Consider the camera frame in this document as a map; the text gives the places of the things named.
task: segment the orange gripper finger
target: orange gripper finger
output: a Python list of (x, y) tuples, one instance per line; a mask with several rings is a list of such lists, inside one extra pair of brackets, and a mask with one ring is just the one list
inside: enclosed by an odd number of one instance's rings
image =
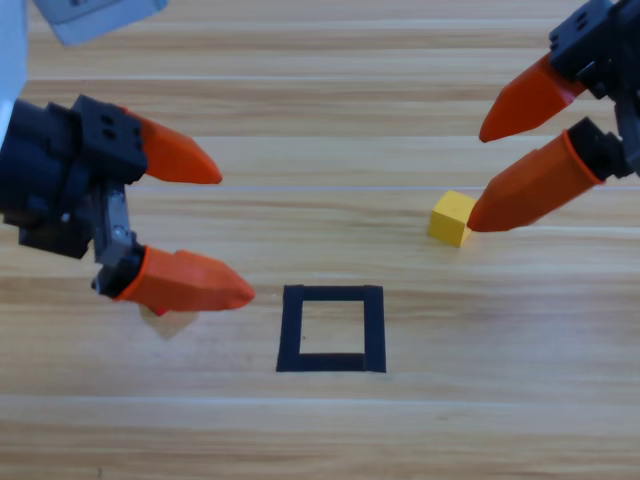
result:
[(533, 130), (586, 90), (581, 83), (562, 78), (550, 59), (548, 53), (500, 92), (480, 129), (482, 142)]
[(124, 109), (141, 124), (147, 175), (165, 182), (218, 184), (222, 174), (193, 138)]
[(233, 310), (254, 297), (251, 286), (220, 260), (147, 246), (140, 272), (115, 300), (185, 312)]
[(565, 131), (491, 180), (467, 226), (476, 232), (501, 232), (530, 225), (601, 183)]

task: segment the black square outline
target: black square outline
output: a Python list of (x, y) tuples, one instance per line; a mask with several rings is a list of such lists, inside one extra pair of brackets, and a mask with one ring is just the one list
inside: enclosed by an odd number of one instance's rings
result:
[[(362, 286), (285, 285), (278, 372), (386, 373), (383, 289)], [(364, 353), (300, 353), (306, 301), (363, 302)]]

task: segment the small block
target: small block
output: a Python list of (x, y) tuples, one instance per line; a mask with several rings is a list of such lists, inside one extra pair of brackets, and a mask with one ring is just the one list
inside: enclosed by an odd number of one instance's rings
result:
[(429, 236), (461, 247), (471, 234), (467, 221), (476, 201), (462, 193), (448, 191), (431, 211)]

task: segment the white robot part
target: white robot part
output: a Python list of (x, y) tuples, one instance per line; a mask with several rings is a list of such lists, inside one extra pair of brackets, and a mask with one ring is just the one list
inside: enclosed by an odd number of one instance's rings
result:
[(162, 11), (169, 0), (34, 0), (60, 43), (78, 45)]
[(28, 21), (27, 0), (0, 0), (0, 147), (27, 83)]

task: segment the wooden table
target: wooden table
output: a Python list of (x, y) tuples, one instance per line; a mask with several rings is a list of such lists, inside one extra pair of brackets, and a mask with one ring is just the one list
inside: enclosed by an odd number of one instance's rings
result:
[[(0, 229), (0, 478), (635, 480), (640, 195), (612, 181), (536, 225), (426, 236), (585, 115), (483, 145), (501, 87), (574, 0), (181, 0), (63, 49), (33, 14), (24, 98), (84, 93), (196, 137), (215, 187), (144, 180), (144, 243), (223, 259), (234, 312), (156, 319), (90, 289), (93, 258)], [(387, 368), (277, 373), (285, 284), (382, 285)], [(305, 305), (303, 350), (362, 349), (354, 304)]]

